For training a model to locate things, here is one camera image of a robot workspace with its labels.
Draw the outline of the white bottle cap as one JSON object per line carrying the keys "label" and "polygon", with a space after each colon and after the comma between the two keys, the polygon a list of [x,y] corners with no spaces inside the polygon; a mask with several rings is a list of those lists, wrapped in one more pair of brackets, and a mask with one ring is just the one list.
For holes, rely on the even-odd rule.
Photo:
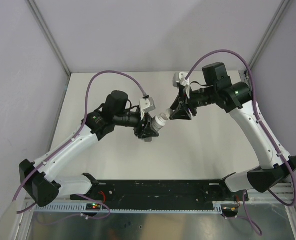
{"label": "white bottle cap", "polygon": [[165,115],[167,116],[167,118],[169,119],[170,116],[171,116],[171,114],[172,114],[172,112],[173,112],[173,110],[170,109],[170,108],[168,108],[164,113],[165,113]]}

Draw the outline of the white pill bottle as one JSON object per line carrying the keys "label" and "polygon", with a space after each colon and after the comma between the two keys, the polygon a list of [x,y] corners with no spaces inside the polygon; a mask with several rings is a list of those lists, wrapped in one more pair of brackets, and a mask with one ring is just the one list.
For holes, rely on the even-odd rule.
{"label": "white pill bottle", "polygon": [[159,132],[167,123],[168,116],[165,113],[160,113],[156,115],[151,122],[151,128],[155,132]]}

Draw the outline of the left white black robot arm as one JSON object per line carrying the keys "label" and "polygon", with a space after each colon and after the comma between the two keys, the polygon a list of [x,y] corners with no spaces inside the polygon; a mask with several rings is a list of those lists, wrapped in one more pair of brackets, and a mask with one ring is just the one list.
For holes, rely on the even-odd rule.
{"label": "left white black robot arm", "polygon": [[114,90],[93,112],[81,121],[80,127],[54,150],[42,157],[19,163],[20,183],[39,207],[50,204],[55,198],[69,195],[83,195],[92,200],[99,192],[97,181],[89,174],[59,179],[60,171],[77,155],[97,144],[111,133],[116,126],[130,127],[138,139],[158,137],[152,129],[150,111],[155,110],[150,96],[139,100],[137,106],[126,108],[128,95]]}

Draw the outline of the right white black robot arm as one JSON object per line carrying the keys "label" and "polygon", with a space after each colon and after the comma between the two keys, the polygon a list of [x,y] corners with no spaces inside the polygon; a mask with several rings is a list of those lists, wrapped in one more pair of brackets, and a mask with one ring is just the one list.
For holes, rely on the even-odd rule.
{"label": "right white black robot arm", "polygon": [[262,126],[265,120],[253,101],[249,86],[241,81],[232,83],[221,62],[203,67],[202,73],[205,84],[198,90],[191,89],[186,72],[174,74],[173,86],[179,93],[170,107],[170,119],[191,120],[196,116],[197,108],[215,104],[239,125],[259,162],[253,169],[223,178],[220,197],[229,201],[238,191],[250,189],[264,193],[289,177],[291,170],[296,171],[296,155],[282,147],[269,127]]}

